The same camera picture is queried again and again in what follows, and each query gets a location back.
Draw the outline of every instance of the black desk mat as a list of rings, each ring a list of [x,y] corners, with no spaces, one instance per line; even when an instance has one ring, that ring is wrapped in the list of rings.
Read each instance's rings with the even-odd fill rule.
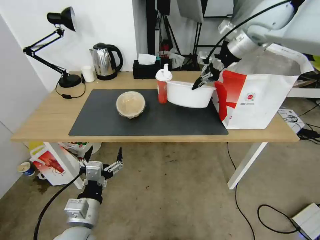
[[[128,119],[116,109],[118,96],[137,91],[146,100],[145,110]],[[195,109],[160,104],[157,90],[92,90],[69,132],[70,136],[165,136],[165,135],[227,135],[210,101],[207,108]]]

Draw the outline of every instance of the bowl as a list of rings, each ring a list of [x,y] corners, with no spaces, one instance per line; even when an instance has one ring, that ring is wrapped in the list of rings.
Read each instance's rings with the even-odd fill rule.
[[[193,83],[168,81],[168,101],[189,108],[205,108],[209,101],[215,87],[203,85],[195,90],[192,90]]]
[[[141,93],[129,91],[122,93],[116,101],[118,113],[127,118],[139,116],[146,106],[146,101]]]

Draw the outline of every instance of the black desk lamp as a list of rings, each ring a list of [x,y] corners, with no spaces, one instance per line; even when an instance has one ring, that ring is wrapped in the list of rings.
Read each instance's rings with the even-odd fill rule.
[[[61,13],[48,13],[47,14],[48,21],[50,23],[52,23],[57,29],[53,33],[51,33],[48,36],[39,40],[38,42],[23,49],[23,52],[25,54],[27,54],[28,56],[38,60],[39,62],[42,62],[43,64],[47,65],[48,67],[51,67],[53,70],[56,70],[57,72],[61,73],[59,85],[64,88],[74,87],[74,86],[78,85],[79,83],[81,83],[81,78],[78,75],[70,75],[69,73],[67,73],[66,69],[59,67],[59,66],[56,66],[56,65],[49,63],[46,60],[38,57],[36,55],[36,52],[63,37],[64,29],[61,28],[61,25],[64,25],[67,28],[69,28],[70,30],[75,32],[74,24],[73,24],[74,17],[75,17],[75,15],[74,15],[72,7],[68,7],[66,9],[64,9]],[[50,41],[46,44],[41,45],[37,49],[33,50],[33,48],[37,47],[37,44],[39,44],[43,40],[51,37],[54,34],[58,34],[59,37],[53,39],[52,41]]]

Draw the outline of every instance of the power strip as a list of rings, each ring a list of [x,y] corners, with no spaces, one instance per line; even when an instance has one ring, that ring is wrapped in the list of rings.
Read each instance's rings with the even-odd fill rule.
[[[311,203],[292,220],[310,240],[320,236],[320,208],[315,203]]]

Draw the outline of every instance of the white paper bag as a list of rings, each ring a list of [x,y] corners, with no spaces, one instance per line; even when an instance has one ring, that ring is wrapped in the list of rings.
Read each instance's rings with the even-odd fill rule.
[[[310,71],[306,56],[272,44],[223,71],[212,101],[226,129],[265,129],[299,75]]]

